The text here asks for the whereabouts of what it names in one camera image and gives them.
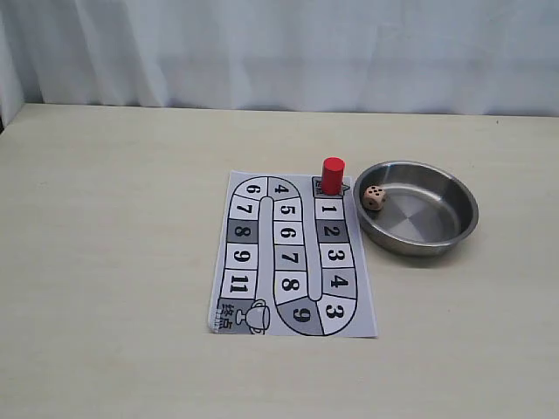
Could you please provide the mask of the printed paper game board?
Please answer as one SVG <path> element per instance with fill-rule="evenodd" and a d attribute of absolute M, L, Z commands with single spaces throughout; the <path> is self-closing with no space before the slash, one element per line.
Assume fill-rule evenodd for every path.
<path fill-rule="evenodd" d="M 328 196 L 318 175 L 231 172 L 210 330 L 377 337 L 352 192 L 349 177 L 338 195 Z"/>

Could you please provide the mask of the stainless steel bowl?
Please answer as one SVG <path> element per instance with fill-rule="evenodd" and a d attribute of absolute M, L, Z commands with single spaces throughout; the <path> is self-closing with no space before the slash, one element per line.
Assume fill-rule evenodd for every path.
<path fill-rule="evenodd" d="M 362 206 L 364 190 L 386 192 L 378 211 Z M 479 206 L 454 175 L 418 161 L 385 161 L 365 169 L 353 186 L 359 224 L 375 244 L 406 257 L 437 257 L 467 238 L 479 221 Z"/>

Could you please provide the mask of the wooden die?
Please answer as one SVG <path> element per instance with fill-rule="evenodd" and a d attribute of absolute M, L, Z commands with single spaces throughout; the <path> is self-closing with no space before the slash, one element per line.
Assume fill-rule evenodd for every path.
<path fill-rule="evenodd" d="M 379 186 L 368 186 L 362 195 L 362 206 L 366 210 L 378 211 L 386 202 L 386 192 Z"/>

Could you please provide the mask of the white curtain backdrop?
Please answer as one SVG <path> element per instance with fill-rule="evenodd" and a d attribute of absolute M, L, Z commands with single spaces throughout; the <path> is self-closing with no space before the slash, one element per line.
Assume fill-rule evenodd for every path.
<path fill-rule="evenodd" d="M 557 116 L 555 1 L 4 1 L 24 103 Z"/>

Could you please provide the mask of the red cylinder game piece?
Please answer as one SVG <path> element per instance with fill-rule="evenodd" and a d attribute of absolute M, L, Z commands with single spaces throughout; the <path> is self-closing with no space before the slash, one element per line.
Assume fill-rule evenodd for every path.
<path fill-rule="evenodd" d="M 325 195 L 336 196 L 342 190 L 345 162 L 339 157 L 328 157 L 323 161 L 321 190 Z"/>

